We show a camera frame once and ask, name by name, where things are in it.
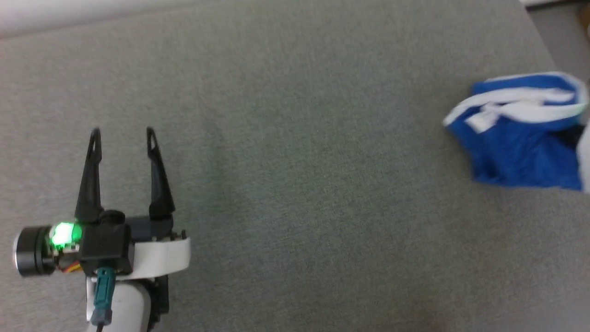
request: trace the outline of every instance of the blue cloth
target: blue cloth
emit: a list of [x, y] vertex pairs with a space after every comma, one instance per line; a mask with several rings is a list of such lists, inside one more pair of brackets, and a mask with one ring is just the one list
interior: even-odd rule
[[576, 146], [558, 135], [579, 126], [588, 103], [582, 82], [533, 74], [478, 82], [472, 92], [444, 124], [470, 154], [475, 180], [584, 189]]

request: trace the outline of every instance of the brown cardboard box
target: brown cardboard box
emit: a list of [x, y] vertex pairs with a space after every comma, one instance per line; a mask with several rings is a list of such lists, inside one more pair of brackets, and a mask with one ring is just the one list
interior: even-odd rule
[[578, 14], [578, 19], [580, 20], [584, 31], [586, 31], [586, 36], [590, 36], [588, 34], [588, 27], [590, 27], [590, 4], [585, 5], [584, 8], [582, 8]]

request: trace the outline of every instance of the white plastic part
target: white plastic part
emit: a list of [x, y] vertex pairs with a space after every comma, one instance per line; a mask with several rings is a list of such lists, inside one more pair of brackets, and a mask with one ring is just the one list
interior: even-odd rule
[[182, 271], [191, 261], [191, 238], [135, 244], [133, 272], [117, 280], [148, 279]]
[[[86, 320], [90, 322], [94, 309], [94, 283], [86, 279], [88, 301]], [[103, 332], [145, 332], [148, 330], [152, 302], [148, 291], [133, 281], [117, 281], [114, 287], [113, 318], [111, 324], [103, 327]], [[86, 332], [96, 332], [96, 326], [88, 323]]]

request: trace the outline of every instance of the blue and white cloth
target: blue and white cloth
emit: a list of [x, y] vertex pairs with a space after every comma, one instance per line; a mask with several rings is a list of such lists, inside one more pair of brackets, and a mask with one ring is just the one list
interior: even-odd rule
[[587, 105], [586, 86], [568, 74], [504, 76], [474, 84], [443, 124], [470, 154], [477, 181], [590, 191]]

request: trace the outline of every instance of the green light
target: green light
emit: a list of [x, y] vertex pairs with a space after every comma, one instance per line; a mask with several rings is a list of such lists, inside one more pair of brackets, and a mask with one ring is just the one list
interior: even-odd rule
[[51, 244], [56, 248], [63, 248], [70, 243], [76, 243], [82, 237], [82, 228], [75, 223], [59, 223], [53, 230]]

